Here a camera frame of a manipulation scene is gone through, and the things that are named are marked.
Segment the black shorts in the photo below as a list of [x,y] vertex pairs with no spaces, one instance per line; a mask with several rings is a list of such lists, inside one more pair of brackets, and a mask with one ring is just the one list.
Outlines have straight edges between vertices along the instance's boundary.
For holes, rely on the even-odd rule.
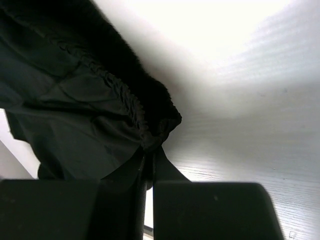
[[182,121],[90,0],[1,1],[0,107],[41,180],[103,179]]

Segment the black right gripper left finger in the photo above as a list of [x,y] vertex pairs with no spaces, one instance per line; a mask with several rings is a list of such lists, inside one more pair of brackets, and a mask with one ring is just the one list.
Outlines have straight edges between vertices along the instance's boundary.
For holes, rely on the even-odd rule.
[[2,180],[1,239],[141,240],[145,161],[137,151],[102,180]]

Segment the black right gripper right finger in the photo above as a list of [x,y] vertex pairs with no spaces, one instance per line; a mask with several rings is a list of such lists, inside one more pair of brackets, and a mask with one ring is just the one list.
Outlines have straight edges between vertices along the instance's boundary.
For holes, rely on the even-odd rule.
[[152,156],[156,240],[282,240],[266,189],[254,182],[192,182],[159,148]]

